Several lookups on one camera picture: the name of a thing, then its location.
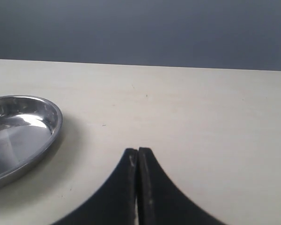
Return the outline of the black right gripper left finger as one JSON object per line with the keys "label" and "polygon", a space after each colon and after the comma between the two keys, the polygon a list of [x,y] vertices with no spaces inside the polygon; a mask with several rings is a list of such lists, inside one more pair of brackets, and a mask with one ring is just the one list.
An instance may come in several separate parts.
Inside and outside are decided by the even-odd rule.
{"label": "black right gripper left finger", "polygon": [[126,149],[105,183],[56,225],[133,225],[138,151]]}

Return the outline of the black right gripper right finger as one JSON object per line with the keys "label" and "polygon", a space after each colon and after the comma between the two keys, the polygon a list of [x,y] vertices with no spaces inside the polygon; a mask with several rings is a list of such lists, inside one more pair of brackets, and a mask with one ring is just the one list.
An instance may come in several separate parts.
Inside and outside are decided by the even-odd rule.
{"label": "black right gripper right finger", "polygon": [[150,148],[138,151],[138,217],[140,225],[222,225],[167,176]]}

